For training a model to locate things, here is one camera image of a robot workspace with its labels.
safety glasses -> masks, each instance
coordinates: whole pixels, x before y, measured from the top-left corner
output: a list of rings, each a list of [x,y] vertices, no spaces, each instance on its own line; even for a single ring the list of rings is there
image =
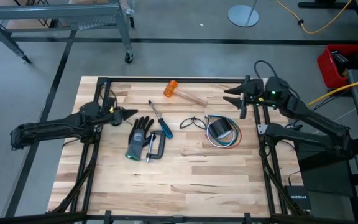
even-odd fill
[[[201,128],[201,129],[203,129],[203,130],[206,130],[206,124],[205,124],[205,122],[202,121],[202,120],[200,120],[200,119],[198,119],[198,118],[196,118],[196,117],[188,118],[188,119],[182,121],[182,122],[180,123],[180,129],[183,129],[183,128],[185,128],[185,127],[188,127],[188,126],[190,126],[191,124],[194,124],[195,126]]]

hammer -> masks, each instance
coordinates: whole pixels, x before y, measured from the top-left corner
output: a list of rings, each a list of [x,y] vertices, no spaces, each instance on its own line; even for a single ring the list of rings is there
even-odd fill
[[[171,80],[167,85],[167,87],[165,88],[164,95],[166,97],[171,97],[173,94],[176,94],[180,97],[183,97],[184,99],[191,100],[199,105],[206,106],[208,104],[207,101],[202,100],[197,96],[193,96],[185,91],[178,90],[177,86],[178,86],[178,82],[176,82],[175,80]]]

roll of tape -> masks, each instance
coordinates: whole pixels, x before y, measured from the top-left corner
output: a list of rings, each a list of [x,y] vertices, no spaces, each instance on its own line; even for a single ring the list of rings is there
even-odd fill
[[[229,121],[226,118],[220,118],[211,123],[209,133],[214,139],[221,139],[233,132]]]

concrete floor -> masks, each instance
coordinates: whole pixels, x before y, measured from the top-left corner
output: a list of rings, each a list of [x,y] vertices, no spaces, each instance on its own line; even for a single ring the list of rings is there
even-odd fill
[[[294,0],[282,2],[301,15],[309,30],[318,29],[338,13],[338,10],[298,9],[297,1]],[[307,35],[297,26],[296,19],[272,0],[259,1],[258,24],[251,28],[236,27],[227,19],[227,11],[236,4],[250,5],[252,1],[136,1],[137,28],[131,30],[131,37],[358,40],[358,18],[354,11],[345,11],[321,34]],[[20,33],[14,36],[67,37],[68,32]],[[118,33],[116,30],[88,30],[79,32],[77,37],[118,37]],[[65,43],[21,42],[19,45],[26,51],[33,65],[23,64],[0,43],[0,216],[24,156],[24,151],[10,150],[9,132],[18,124],[38,120]],[[243,77],[245,74],[254,76],[253,64],[262,59],[274,66],[278,75],[289,82],[303,101],[309,102],[326,92],[316,61],[324,46],[132,45],[135,59],[128,65],[124,62],[122,44],[75,43],[49,119],[62,118],[71,113],[83,75]],[[264,66],[260,66],[260,71],[262,77],[272,75]],[[341,98],[318,112],[336,119],[353,109],[354,104],[350,98]],[[352,137],[358,137],[355,111],[338,122],[351,127]],[[62,144],[63,140],[41,142],[16,215],[40,214],[47,208]],[[339,170],[322,172],[341,175]],[[329,177],[319,181],[332,184]],[[352,219],[347,198],[314,192],[311,193],[311,202],[313,213],[318,217]]]

wooden table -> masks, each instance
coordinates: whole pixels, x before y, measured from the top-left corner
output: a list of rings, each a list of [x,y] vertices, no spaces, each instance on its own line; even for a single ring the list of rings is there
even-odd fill
[[[93,101],[97,79],[82,77],[73,112]],[[164,97],[165,86],[166,83],[153,82],[112,84],[111,89],[120,106],[139,110],[130,122],[140,116],[156,119],[148,105],[148,100],[152,100],[172,129],[174,138],[167,139],[161,160],[152,163],[132,161],[124,156],[132,126],[128,123],[118,127],[105,125],[88,214],[103,215],[105,210],[111,210],[114,215],[243,217],[248,212],[252,217],[269,217],[252,107],[248,106],[246,119],[240,120],[240,111],[222,99],[227,95],[223,90],[238,84],[180,83],[181,89],[207,100],[205,108],[177,96]],[[228,116],[240,126],[243,138],[237,148],[213,147],[206,139],[205,131],[195,126],[179,128],[184,119],[193,116],[203,119],[207,114]],[[270,119],[282,125],[288,123],[278,110],[270,111]],[[157,129],[160,126],[155,123],[150,130]],[[154,153],[157,147],[158,143],[155,143]],[[55,208],[74,186],[81,151],[79,142],[63,148],[49,210]],[[277,154],[283,183],[287,183],[288,175],[299,170],[296,153],[289,145],[279,143]],[[292,175],[291,181],[294,185],[302,185],[299,173]],[[273,186],[276,211],[279,212],[277,195]],[[78,209],[82,202],[83,190]]]

